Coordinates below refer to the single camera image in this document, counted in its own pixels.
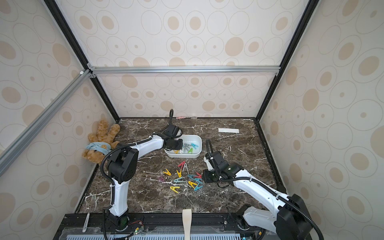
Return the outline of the grey clothespin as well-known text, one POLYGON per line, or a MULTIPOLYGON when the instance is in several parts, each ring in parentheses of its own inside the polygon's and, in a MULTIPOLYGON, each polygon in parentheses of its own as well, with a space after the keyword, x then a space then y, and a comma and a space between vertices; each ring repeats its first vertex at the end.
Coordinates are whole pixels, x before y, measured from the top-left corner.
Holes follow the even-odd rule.
POLYGON ((187 148, 188 150, 190 150, 192 148, 192 146, 187 144, 187 143, 184 143, 184 147, 187 148))
POLYGON ((187 171, 187 173, 189 174, 189 169, 188 169, 188 164, 187 163, 184 164, 184 166, 182 168, 182 172, 183 171, 187 171))

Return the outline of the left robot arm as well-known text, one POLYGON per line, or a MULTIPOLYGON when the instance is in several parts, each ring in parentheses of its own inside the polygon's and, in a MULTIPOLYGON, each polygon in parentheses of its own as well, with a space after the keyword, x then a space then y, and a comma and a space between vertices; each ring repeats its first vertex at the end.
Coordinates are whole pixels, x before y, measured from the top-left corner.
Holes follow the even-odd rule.
POLYGON ((111 202, 103 209, 104 219, 119 230, 128 225, 128 189, 136 173, 138 159, 161 149, 172 151, 183 148, 183 140, 180 138, 183 132, 172 124, 173 114, 174 111, 170 110, 169 122, 161 131, 136 143, 118 144, 101 162, 101 174, 111 183, 111 202))

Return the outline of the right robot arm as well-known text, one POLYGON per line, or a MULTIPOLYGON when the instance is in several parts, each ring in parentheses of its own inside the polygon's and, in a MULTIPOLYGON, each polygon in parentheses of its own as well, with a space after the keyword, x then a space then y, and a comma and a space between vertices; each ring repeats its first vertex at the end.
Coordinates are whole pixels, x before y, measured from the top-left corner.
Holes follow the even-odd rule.
POLYGON ((320 240, 325 238, 301 197, 275 190, 241 165, 229 164, 220 151, 213 150, 209 139, 206 140, 206 148, 204 161, 208 168, 202 176, 205 183, 217 183, 220 188, 236 187, 266 207, 266 210, 260 210, 244 205, 235 218, 240 228, 259 227, 277 234, 281 240, 310 240, 311 230, 317 233, 320 240))

